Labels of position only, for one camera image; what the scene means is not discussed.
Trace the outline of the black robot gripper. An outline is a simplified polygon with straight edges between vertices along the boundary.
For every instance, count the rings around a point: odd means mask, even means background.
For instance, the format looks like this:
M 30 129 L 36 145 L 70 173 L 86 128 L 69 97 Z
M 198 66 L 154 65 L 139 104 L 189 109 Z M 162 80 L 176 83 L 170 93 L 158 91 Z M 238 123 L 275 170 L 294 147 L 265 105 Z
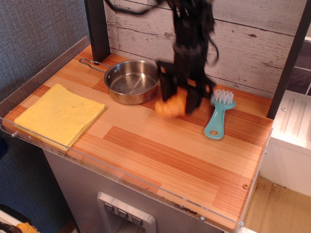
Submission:
M 215 83 L 205 75 L 206 51 L 174 47 L 174 62 L 157 61 L 162 100 L 177 94 L 179 87 L 187 91 L 186 114 L 200 106 L 202 98 L 210 98 Z

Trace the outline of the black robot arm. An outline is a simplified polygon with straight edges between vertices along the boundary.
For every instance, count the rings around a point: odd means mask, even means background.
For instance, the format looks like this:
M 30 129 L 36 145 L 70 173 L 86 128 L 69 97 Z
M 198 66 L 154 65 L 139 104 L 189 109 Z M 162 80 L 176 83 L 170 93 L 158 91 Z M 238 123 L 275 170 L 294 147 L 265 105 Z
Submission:
M 191 114 L 202 98 L 210 98 L 216 85 L 206 74 L 207 51 L 213 44 L 212 4 L 209 0 L 170 0 L 173 11 L 174 62 L 158 61 L 162 101 L 155 111 L 162 117 Z

